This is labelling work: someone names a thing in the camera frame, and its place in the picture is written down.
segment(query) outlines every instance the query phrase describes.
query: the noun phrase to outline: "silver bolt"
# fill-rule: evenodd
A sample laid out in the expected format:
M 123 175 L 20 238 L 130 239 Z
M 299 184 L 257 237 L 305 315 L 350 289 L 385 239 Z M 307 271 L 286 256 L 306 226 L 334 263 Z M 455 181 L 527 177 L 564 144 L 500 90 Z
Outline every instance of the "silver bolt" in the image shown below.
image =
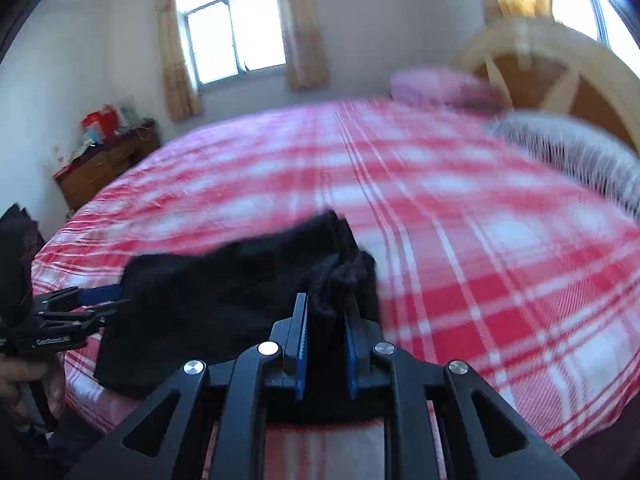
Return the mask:
M 273 341 L 265 341 L 264 343 L 260 343 L 258 345 L 258 352 L 262 355 L 273 355 L 275 354 L 280 347 L 278 343 L 274 343 Z
M 449 363 L 449 370 L 452 374 L 464 375 L 469 371 L 469 365 L 464 361 L 456 360 Z
M 387 343 L 386 341 L 382 341 L 378 343 L 373 347 L 373 349 L 380 355 L 391 355 L 393 352 L 396 351 L 396 347 L 393 346 L 391 343 Z
M 204 363 L 197 360 L 189 361 L 184 365 L 183 370 L 186 374 L 197 375 L 199 373 L 202 373 L 202 371 L 204 370 Z

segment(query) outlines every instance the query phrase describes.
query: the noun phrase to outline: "red and white checkered bedspread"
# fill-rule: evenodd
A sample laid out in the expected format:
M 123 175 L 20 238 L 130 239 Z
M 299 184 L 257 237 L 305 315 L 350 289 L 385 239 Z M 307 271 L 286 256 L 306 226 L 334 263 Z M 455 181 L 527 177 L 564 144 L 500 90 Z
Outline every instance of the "red and white checkered bedspread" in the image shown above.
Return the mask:
M 378 264 L 385 338 L 468 361 L 559 452 L 639 386 L 640 229 L 481 123 L 385 100 L 201 128 L 102 190 L 36 257 L 36 293 L 117 282 L 134 254 L 203 253 L 334 208 Z M 66 354 L 68 403 L 108 431 L 136 405 Z M 272 428 L 267 478 L 382 478 L 382 426 Z

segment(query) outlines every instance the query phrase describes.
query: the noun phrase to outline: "white wall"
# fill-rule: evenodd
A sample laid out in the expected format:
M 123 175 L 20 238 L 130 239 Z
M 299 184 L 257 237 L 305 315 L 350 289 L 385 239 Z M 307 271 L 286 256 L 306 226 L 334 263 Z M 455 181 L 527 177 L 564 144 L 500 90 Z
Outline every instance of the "white wall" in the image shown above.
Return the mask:
M 164 107 L 155 0 L 110 0 L 110 61 L 118 100 L 159 121 L 164 140 L 267 108 L 388 93 L 398 68 L 448 62 L 482 27 L 481 0 L 315 0 L 332 74 L 322 91 L 290 92 L 282 74 L 221 82 L 204 113 L 172 123 Z
M 68 211 L 52 175 L 79 146 L 79 121 L 113 99 L 107 7 L 36 9 L 0 64 L 0 209 L 19 202 L 49 238 Z

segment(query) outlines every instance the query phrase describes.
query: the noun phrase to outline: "curved headboard frame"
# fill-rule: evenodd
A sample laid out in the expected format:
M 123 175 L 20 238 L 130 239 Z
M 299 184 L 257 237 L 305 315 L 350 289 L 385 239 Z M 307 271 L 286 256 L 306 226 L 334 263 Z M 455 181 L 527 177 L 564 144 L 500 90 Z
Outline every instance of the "curved headboard frame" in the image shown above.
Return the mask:
M 640 78 L 612 51 L 549 18 L 497 20 L 454 62 L 515 108 L 578 117 L 640 151 Z

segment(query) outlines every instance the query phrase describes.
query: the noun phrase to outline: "window sill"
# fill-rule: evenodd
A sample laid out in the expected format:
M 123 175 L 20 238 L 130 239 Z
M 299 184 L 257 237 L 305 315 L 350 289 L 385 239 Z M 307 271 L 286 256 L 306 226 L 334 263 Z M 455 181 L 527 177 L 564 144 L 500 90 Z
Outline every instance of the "window sill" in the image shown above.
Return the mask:
M 252 70 L 251 72 L 243 72 L 237 75 L 231 75 L 223 79 L 212 81 L 211 83 L 200 84 L 200 92 L 207 93 L 211 91 L 224 88 L 225 86 L 231 86 L 234 84 L 242 84 L 243 82 L 249 82 L 255 78 L 273 77 L 277 75 L 284 75 L 286 65 L 268 66 L 266 68 L 259 68 L 258 70 Z

